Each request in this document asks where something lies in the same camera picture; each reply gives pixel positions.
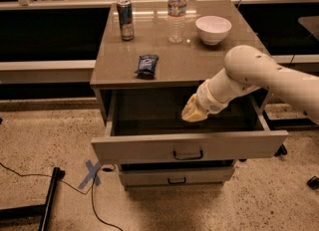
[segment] tabletop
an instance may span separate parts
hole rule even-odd
[[[166,2],[133,3],[135,37],[123,41],[116,4],[112,5],[91,77],[95,89],[129,89],[198,86],[222,68],[225,54],[238,45],[250,45],[267,53],[230,0],[188,1],[184,40],[168,40]],[[228,19],[232,28],[215,46],[207,46],[197,36],[195,21],[213,15]],[[159,56],[152,80],[138,78],[140,56]]]

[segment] floor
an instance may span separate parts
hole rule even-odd
[[[274,105],[269,114],[276,118],[294,112]],[[82,192],[90,189],[87,164],[97,164],[91,139],[104,132],[95,99],[2,101],[0,116],[2,164],[21,174],[46,175],[58,166],[66,171],[63,181]],[[289,133],[286,156],[237,161],[223,186],[125,191],[117,171],[100,171],[101,183],[93,194],[96,212],[125,231],[318,230],[319,189],[306,182],[319,176],[319,130]],[[49,182],[48,177],[20,177],[0,166],[0,208],[44,203]],[[97,219],[91,192],[83,195],[59,182],[49,230],[119,230]],[[35,221],[3,221],[0,230],[37,230]]]

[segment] soda can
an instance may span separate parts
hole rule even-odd
[[[132,3],[128,0],[119,0],[117,8],[122,40],[131,40],[134,37]]]

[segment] closed drawer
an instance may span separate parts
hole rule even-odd
[[[249,98],[207,120],[188,123],[181,111],[196,88],[113,91],[106,134],[93,138],[101,164],[271,157],[287,132],[271,131]]]
[[[181,170],[120,171],[124,187],[220,183],[231,178],[233,166]]]

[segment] drawer handle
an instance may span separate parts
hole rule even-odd
[[[197,160],[203,158],[203,152],[200,150],[199,156],[191,156],[191,157],[178,157],[176,151],[173,152],[173,158],[176,160]]]
[[[176,185],[176,184],[185,184],[186,183],[186,178],[184,177],[182,181],[176,181],[176,182],[171,182],[170,179],[167,179],[168,184],[170,185]]]

